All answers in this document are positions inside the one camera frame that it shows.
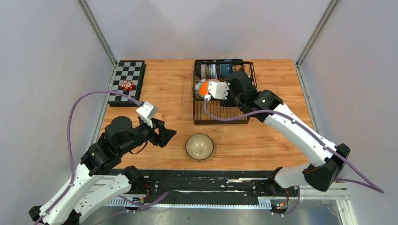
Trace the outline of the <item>black wire dish rack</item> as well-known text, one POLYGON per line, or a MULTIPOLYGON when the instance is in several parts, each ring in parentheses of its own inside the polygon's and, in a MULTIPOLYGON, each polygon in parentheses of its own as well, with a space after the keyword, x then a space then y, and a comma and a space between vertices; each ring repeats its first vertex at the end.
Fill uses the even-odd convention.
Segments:
MULTIPOLYGON (((193 98, 193 121, 195 125, 216 125, 216 124, 248 124, 250 118, 244 117, 238 120, 233 121, 219 121, 210 117, 204 108, 204 97, 201 97, 197 93, 196 85, 200 82, 200 78, 195 75, 195 62, 198 61, 206 61, 206 64, 209 65, 211 61, 216 60, 217 71, 219 73, 219 65, 225 59, 207 59, 207 60, 195 60, 193 64, 193 83, 192 83, 192 98, 193 98)), ((246 72, 252 79, 253 83, 256 86, 256 78, 253 62, 245 61, 243 59, 232 59, 233 62, 230 64, 233 65, 233 72, 235 71, 243 71, 246 72)), ((218 80, 220 82, 224 82, 225 78, 221 78, 218 75, 218 80)), ((212 98, 207 102, 207 110, 208 112, 218 118, 228 119, 243 115, 243 113, 239 110, 238 107, 234 105, 230 92, 228 91, 228 98, 226 100, 214 99, 212 98)))

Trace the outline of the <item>white blue striped bowl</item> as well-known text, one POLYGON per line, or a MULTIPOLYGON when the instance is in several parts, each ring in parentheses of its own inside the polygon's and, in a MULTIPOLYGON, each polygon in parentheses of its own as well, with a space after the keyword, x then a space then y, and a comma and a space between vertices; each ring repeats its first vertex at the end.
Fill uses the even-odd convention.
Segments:
POLYGON ((217 71, 217 64, 216 60, 211 61, 211 63, 207 66, 208 75, 211 79, 218 80, 218 71, 217 71))

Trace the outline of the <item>white orange bowl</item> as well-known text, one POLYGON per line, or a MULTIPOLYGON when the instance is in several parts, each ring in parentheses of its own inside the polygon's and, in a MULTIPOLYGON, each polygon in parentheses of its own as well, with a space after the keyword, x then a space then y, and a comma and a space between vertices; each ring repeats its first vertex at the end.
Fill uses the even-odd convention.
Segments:
POLYGON ((196 89, 199 96, 204 97, 208 94, 207 86, 209 81, 211 81, 211 79, 202 79, 200 80, 200 82, 198 82, 198 84, 196 85, 196 89))

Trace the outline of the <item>beige interior bowl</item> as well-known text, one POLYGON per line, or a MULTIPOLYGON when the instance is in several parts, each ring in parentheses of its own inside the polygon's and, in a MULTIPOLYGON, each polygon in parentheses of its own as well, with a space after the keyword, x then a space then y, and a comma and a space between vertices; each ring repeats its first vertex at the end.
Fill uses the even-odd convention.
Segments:
POLYGON ((195 62, 195 75, 200 79, 207 79, 207 68, 206 61, 195 62))

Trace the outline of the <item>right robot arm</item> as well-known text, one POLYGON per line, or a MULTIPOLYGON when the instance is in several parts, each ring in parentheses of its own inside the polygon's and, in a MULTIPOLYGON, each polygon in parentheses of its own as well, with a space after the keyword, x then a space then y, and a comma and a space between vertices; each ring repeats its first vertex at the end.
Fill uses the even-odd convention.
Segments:
POLYGON ((279 131, 308 158, 307 163, 299 166, 276 168, 266 183, 269 192, 278 196, 287 188, 300 185, 326 192, 343 169, 349 147, 343 143, 336 145, 316 133, 274 92, 258 91, 247 73, 236 71, 224 80, 243 113, 254 113, 253 117, 279 131))

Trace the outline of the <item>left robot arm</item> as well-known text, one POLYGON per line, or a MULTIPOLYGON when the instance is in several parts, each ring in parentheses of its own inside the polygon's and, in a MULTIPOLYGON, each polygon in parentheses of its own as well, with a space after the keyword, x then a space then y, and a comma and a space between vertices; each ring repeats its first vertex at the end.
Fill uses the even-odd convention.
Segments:
POLYGON ((31 219, 36 224, 78 225, 116 196, 129 191, 140 193, 144 176, 135 166, 128 166, 111 182, 86 195, 94 184, 120 164, 124 154, 148 143, 163 148, 177 134, 177 131, 165 128, 162 120, 153 118, 151 122, 152 125, 147 125, 140 120, 139 126, 133 127, 126 116, 114 118, 98 141, 81 157, 75 176, 65 183, 65 189, 59 190, 46 204, 29 210, 31 219))

